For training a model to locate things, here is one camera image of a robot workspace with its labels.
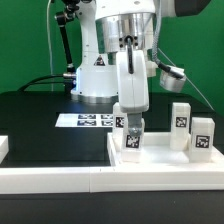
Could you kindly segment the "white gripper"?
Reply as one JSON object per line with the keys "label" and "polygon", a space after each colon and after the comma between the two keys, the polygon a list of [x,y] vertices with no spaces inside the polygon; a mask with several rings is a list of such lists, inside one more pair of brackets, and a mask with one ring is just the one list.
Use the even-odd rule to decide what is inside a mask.
{"label": "white gripper", "polygon": [[128,132],[131,136],[142,134],[142,112],[149,108],[146,64],[142,50],[133,52],[134,72],[128,71],[126,51],[116,54],[118,99],[121,111],[128,114]]}

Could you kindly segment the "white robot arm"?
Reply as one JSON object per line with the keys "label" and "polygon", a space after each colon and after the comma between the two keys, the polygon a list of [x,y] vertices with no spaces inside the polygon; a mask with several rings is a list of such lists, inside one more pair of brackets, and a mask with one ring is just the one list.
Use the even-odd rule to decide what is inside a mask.
{"label": "white robot arm", "polygon": [[162,84],[177,91],[186,79],[184,70],[158,58],[164,17],[199,14],[211,0],[75,0],[93,3],[98,51],[113,56],[120,109],[127,115],[128,133],[143,132],[142,113],[149,108],[146,61],[165,74]]}

